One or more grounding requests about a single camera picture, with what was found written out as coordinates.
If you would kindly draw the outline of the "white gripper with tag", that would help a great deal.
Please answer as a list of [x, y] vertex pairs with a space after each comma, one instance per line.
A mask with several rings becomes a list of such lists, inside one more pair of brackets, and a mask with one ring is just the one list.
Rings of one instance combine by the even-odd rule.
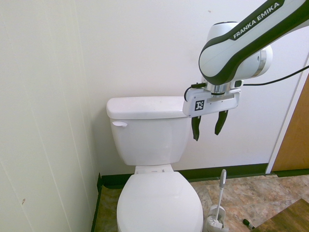
[[183, 113], [192, 117], [191, 127], [194, 140], [199, 140], [201, 116], [216, 112], [219, 112], [219, 115], [214, 133], [219, 135], [225, 124], [228, 110], [236, 108], [239, 104], [240, 92], [239, 88], [231, 89], [223, 95], [212, 95], [210, 91], [202, 88], [187, 91], [183, 102]]

